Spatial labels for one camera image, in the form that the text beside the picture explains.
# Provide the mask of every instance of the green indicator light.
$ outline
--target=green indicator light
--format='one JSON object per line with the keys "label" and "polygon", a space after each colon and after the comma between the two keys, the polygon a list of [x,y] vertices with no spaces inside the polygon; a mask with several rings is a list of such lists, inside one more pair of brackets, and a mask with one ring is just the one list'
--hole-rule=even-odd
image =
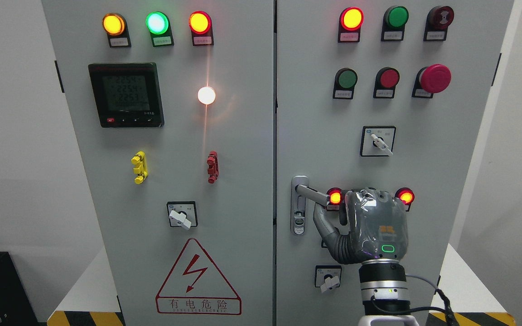
{"label": "green indicator light", "polygon": [[392,253],[392,252],[396,251],[396,248],[394,248],[393,245],[382,245],[382,251]]}
{"label": "green indicator light", "polygon": [[351,70],[346,70],[339,75],[338,83],[341,87],[352,88],[356,85],[358,76]]}
{"label": "green indicator light", "polygon": [[406,25],[408,10],[402,6],[390,8],[386,13],[386,23],[395,29]]}
{"label": "green indicator light", "polygon": [[152,34],[164,34],[166,31],[168,31],[168,26],[168,18],[166,15],[164,15],[164,13],[151,12],[146,17],[146,27],[149,28],[149,31]]}

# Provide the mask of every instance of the white switch handle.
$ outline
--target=white switch handle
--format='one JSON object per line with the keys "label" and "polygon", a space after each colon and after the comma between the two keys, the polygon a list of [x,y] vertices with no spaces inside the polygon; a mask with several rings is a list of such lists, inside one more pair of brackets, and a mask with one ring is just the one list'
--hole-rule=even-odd
{"label": "white switch handle", "polygon": [[171,211],[170,215],[168,215],[170,222],[172,225],[178,225],[185,230],[190,229],[192,223],[187,219],[187,215],[185,213],[177,213],[175,211]]}
{"label": "white switch handle", "polygon": [[388,145],[386,145],[386,143],[381,138],[379,138],[375,134],[371,134],[371,137],[373,139],[373,143],[376,145],[377,148],[386,153],[386,155],[388,156],[393,155],[392,151],[390,150],[390,147],[388,147]]}
{"label": "white switch handle", "polygon": [[319,287],[321,289],[321,293],[324,293],[325,291],[332,291],[333,289],[337,288],[339,285],[339,276],[334,277],[327,277],[325,279],[325,283]]}

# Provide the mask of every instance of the white indicator light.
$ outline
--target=white indicator light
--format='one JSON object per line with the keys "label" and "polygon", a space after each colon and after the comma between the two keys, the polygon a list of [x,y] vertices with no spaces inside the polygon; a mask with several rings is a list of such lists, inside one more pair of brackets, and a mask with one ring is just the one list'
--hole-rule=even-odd
{"label": "white indicator light", "polygon": [[216,99],[217,95],[215,93],[215,90],[212,89],[212,87],[205,86],[201,89],[199,89],[197,93],[198,101],[203,103],[204,105],[209,105],[213,103]]}

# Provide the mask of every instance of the yellow terminal connector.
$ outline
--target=yellow terminal connector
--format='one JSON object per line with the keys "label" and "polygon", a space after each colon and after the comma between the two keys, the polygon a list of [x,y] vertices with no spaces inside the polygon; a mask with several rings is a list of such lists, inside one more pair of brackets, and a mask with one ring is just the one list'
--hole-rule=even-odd
{"label": "yellow terminal connector", "polygon": [[136,178],[134,179],[134,183],[141,184],[143,183],[147,176],[149,175],[149,171],[146,167],[146,155],[143,151],[139,151],[134,155],[130,162],[134,167],[132,168],[132,171],[134,172]]}

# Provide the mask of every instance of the digital power meter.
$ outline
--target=digital power meter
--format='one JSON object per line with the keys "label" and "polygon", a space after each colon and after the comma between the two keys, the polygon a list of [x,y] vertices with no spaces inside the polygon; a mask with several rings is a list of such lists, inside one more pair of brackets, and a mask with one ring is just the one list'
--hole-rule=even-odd
{"label": "digital power meter", "polygon": [[154,62],[88,65],[100,125],[149,128],[164,123]]}

